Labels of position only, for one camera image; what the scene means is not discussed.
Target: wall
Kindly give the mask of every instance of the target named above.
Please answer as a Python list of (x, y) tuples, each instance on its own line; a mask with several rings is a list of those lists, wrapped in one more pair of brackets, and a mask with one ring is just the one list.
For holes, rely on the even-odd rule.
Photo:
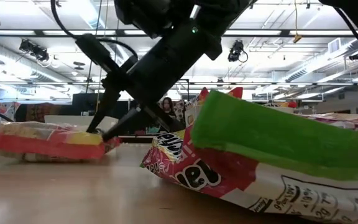
[(339, 100), (338, 95), (328, 98), (325, 102), (316, 106), (317, 113), (330, 113), (335, 111), (350, 110), (351, 113), (357, 113), (358, 91), (345, 92), (345, 98)]

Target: wooden table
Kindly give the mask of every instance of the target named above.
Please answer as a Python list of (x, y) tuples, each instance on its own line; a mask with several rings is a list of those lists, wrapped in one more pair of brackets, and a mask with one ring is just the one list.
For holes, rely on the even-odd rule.
[(123, 145), (93, 164), (24, 164), (0, 156), (0, 224), (306, 223), (261, 215), (162, 180)]

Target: woman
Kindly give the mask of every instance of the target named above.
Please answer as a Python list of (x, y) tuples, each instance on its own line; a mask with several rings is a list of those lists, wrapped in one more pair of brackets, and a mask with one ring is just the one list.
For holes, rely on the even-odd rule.
[(164, 100), (162, 101), (162, 109), (164, 110), (164, 112), (166, 112), (171, 118), (176, 119), (177, 116), (175, 114), (175, 112), (173, 111), (173, 103), (172, 103), (172, 99), (169, 97), (165, 97)]

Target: dark hair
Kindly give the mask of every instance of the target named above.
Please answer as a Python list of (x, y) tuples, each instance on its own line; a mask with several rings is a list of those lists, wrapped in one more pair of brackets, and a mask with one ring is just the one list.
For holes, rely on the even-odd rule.
[(169, 97), (165, 97), (165, 98), (162, 100), (162, 108), (164, 108), (164, 102), (165, 102), (165, 100), (168, 100), (169, 107), (170, 107), (171, 111), (173, 111), (172, 99), (169, 98)]

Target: nutrition label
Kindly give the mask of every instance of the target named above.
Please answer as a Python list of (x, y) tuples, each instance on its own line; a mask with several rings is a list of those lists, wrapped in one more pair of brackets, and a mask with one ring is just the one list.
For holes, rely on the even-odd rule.
[(284, 190), (276, 200), (260, 198), (250, 209), (310, 217), (321, 222), (358, 223), (358, 189), (337, 188), (286, 176), (282, 176), (282, 183)]

